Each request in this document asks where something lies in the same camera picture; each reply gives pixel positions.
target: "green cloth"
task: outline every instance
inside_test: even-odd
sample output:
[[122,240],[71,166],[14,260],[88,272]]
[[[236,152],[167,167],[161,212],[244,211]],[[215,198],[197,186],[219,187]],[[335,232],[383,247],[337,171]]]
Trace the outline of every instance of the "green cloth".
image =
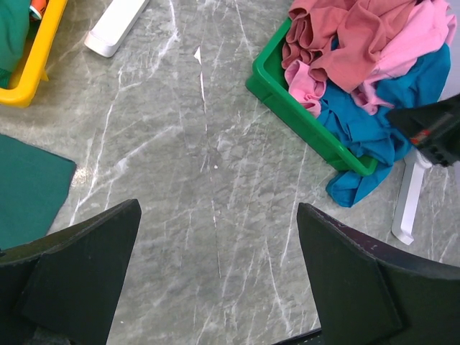
[[0,248],[46,235],[67,198],[76,164],[0,135]]
[[29,31],[30,0],[0,0],[0,88],[7,88],[22,58]]

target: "white plastic object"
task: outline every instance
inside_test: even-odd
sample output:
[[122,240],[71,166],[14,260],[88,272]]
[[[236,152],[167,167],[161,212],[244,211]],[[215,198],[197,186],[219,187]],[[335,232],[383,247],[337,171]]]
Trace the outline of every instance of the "white plastic object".
[[416,149],[411,151],[404,161],[404,177],[402,178],[400,194],[397,198],[392,233],[402,243],[409,245],[414,241],[412,228],[418,199],[420,198],[423,175],[425,174],[425,170],[433,165]]
[[111,57],[133,27],[149,0],[113,0],[85,39],[85,46]]

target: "white handle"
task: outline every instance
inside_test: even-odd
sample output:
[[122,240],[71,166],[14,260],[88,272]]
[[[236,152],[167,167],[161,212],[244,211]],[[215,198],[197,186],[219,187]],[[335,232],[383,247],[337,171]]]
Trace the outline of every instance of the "white handle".
[[417,150],[410,152],[405,158],[404,177],[400,194],[397,198],[392,233],[404,244],[414,241],[412,229],[417,211],[420,189],[422,188],[425,170],[432,164]]

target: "marble surface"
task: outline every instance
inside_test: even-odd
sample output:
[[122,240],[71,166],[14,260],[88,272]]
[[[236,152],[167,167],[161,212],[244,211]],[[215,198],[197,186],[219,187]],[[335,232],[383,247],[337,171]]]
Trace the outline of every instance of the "marble surface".
[[[460,265],[453,170],[427,174],[407,247],[390,234],[404,164],[340,208],[324,189],[334,170],[244,87],[290,0],[151,0],[106,59],[83,40],[109,2],[69,0],[50,82],[28,109],[0,108],[2,133],[78,163],[53,231],[128,198],[142,205],[109,344],[273,344],[318,327],[299,202]],[[446,95],[460,89],[453,64]]]

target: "blue cloth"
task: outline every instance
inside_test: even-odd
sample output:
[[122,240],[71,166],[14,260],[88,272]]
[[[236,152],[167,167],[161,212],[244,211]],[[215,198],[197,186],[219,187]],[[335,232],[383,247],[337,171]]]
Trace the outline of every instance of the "blue cloth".
[[[451,67],[449,46],[420,57],[407,75],[382,80],[377,95],[396,109],[415,108],[439,100]],[[331,133],[357,157],[369,155],[379,163],[374,174],[362,177],[353,171],[340,172],[326,190],[343,207],[352,207],[371,193],[404,158],[411,143],[386,118],[390,109],[381,106],[374,116],[359,108],[349,94],[331,81],[321,100],[318,117]]]

